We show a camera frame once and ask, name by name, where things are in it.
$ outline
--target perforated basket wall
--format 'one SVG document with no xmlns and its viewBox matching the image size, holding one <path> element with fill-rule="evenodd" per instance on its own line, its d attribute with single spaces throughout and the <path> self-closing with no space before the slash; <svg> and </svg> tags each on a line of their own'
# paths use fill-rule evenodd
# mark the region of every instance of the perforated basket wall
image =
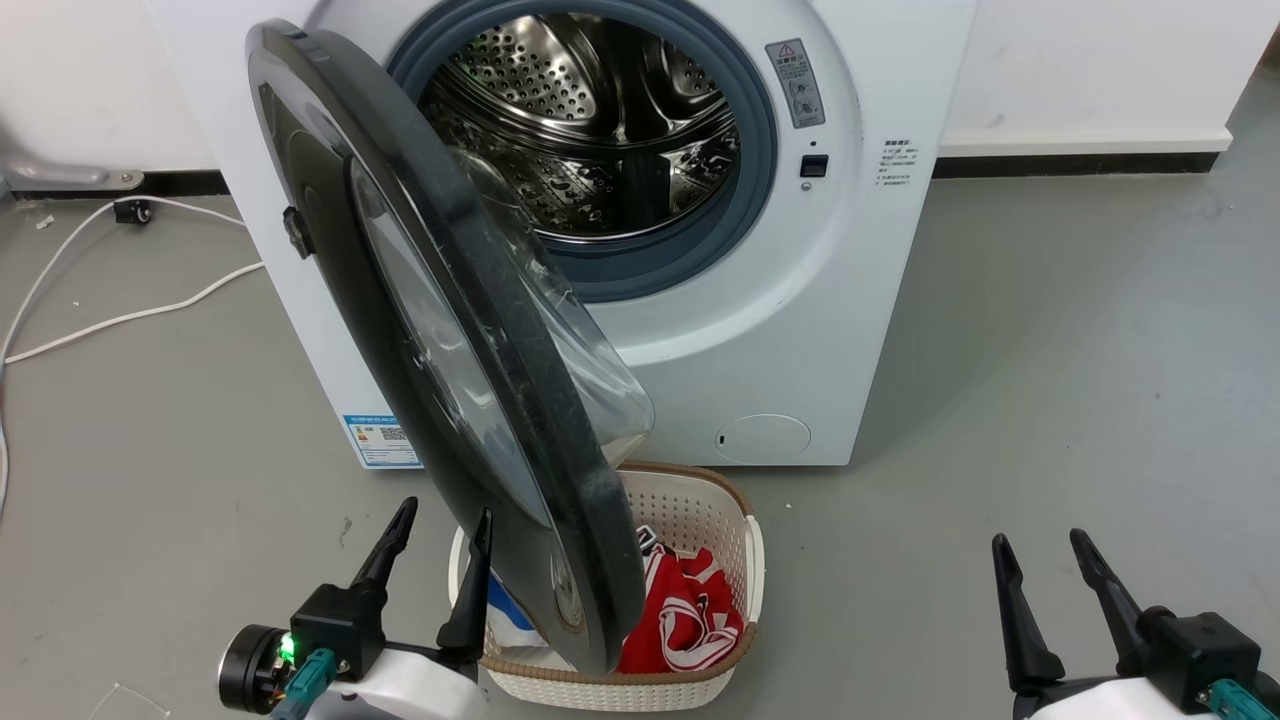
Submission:
<svg viewBox="0 0 1280 720">
<path fill-rule="evenodd" d="M 733 603 L 746 620 L 742 639 L 714 667 L 696 673 L 609 675 L 573 671 L 547 650 L 502 648 L 486 638 L 480 664 L 507 693 L 529 702 L 611 712 L 686 710 L 710 702 L 755 638 L 764 601 L 764 541 L 751 506 L 723 477 L 700 468 L 627 464 L 618 469 L 636 524 L 657 530 L 677 552 L 705 547 L 724 569 Z M 451 557 L 451 600 L 465 571 L 461 532 Z"/>
</svg>

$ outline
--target white wall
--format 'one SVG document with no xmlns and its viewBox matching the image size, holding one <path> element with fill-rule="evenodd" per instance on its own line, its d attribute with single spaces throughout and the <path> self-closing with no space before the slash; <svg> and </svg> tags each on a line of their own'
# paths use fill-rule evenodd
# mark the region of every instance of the white wall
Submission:
<svg viewBox="0 0 1280 720">
<path fill-rule="evenodd" d="M 58 163 L 216 165 L 142 0 L 0 0 L 0 132 Z"/>
<path fill-rule="evenodd" d="M 979 0 L 942 154 L 1222 150 L 1277 23 L 1280 0 Z M 142 0 L 0 0 L 0 129 L 54 161 L 215 167 Z"/>
<path fill-rule="evenodd" d="M 1280 0 L 979 0 L 943 155 L 1224 150 Z"/>
</svg>

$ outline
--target brown basket rim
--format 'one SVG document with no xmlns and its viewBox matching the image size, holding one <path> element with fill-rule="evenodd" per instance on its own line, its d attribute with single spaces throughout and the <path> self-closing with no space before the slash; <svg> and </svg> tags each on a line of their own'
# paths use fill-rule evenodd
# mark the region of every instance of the brown basket rim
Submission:
<svg viewBox="0 0 1280 720">
<path fill-rule="evenodd" d="M 632 470 L 641 473 L 666 473 L 669 475 L 685 475 L 691 478 L 698 478 L 714 483 L 727 492 L 737 506 L 742 510 L 744 518 L 750 518 L 754 515 L 751 510 L 751 502 L 744 496 L 733 483 L 728 480 L 724 475 L 714 470 L 708 470 L 705 468 L 690 468 L 687 465 L 671 465 L 667 462 L 623 462 L 618 470 Z M 582 675 L 581 673 L 572 673 L 568 670 L 554 670 L 549 667 L 535 667 L 532 665 L 522 665 L 520 662 L 511 662 L 507 660 L 498 660 L 485 655 L 480 659 L 480 665 L 484 666 L 490 673 L 502 673 L 503 675 L 515 675 L 517 678 L 530 678 L 534 680 L 550 680 L 557 683 L 573 683 L 579 685 L 686 685 L 694 683 L 705 683 L 708 680 L 716 679 L 724 673 L 732 670 L 740 660 L 746 655 L 746 651 L 751 648 L 751 643 L 755 641 L 755 623 L 748 623 L 742 628 L 742 637 L 737 642 L 737 647 L 733 652 L 728 655 L 724 660 L 717 662 L 716 665 L 705 670 L 694 670 L 692 673 L 655 673 L 652 675 Z"/>
</svg>

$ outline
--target blue-gray rubber seal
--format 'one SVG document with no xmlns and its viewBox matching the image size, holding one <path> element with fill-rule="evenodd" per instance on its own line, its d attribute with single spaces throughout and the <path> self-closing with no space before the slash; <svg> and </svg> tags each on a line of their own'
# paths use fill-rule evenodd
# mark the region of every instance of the blue-gray rubber seal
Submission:
<svg viewBox="0 0 1280 720">
<path fill-rule="evenodd" d="M 416 101 L 435 70 L 472 37 L 540 13 L 590 13 L 671 41 L 716 78 L 733 110 L 741 142 L 726 188 L 689 217 L 625 242 L 595 247 L 549 242 L 548 250 L 588 302 L 653 295 L 701 273 L 755 224 L 778 164 L 777 122 L 764 81 L 742 47 L 707 13 L 685 0 L 445 0 L 410 29 L 387 72 Z"/>
</svg>

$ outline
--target floor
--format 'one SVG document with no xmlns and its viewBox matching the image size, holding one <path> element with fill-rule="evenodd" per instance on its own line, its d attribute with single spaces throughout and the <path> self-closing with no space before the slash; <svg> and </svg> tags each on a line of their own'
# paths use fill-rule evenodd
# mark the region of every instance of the floor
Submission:
<svg viewBox="0 0 1280 720">
<path fill-rule="evenodd" d="M 1280 671 L 1280 74 L 1230 127 L 1208 176 L 932 187 L 852 464 L 731 471 L 765 533 L 765 611 L 690 716 L 1006 717 L 996 532 L 1073 674 L 1114 664 L 1073 527 L 1140 603 L 1216 610 Z M 96 205 L 0 217 L 0 324 Z M 19 350 L 256 259 L 177 210 L 88 236 Z M 422 478 L 357 468 L 265 274 L 12 365 L 5 395 L 6 716 L 88 717 L 120 683 L 173 720 L 228 717 L 236 629 L 346 580 L 410 493 L 388 634 L 429 643 L 444 620 L 453 519 Z M 572 715 L 490 697 L 495 719 Z M 163 715 L 120 691 L 95 720 L 124 717 Z"/>
</svg>

